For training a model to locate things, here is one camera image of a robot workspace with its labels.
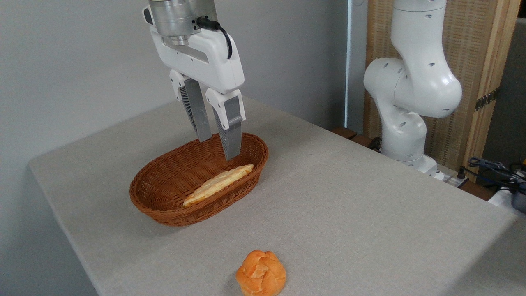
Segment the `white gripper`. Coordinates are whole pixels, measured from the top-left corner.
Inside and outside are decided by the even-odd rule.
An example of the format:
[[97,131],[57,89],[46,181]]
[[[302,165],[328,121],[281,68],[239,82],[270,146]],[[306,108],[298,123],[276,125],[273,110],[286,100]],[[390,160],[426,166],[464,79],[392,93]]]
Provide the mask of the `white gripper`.
[[171,69],[176,99],[183,103],[199,142],[212,137],[200,82],[209,87],[205,97],[213,108],[226,160],[239,155],[246,114],[238,89],[245,76],[233,38],[202,25],[217,21],[216,8],[146,6],[143,18],[161,61]]

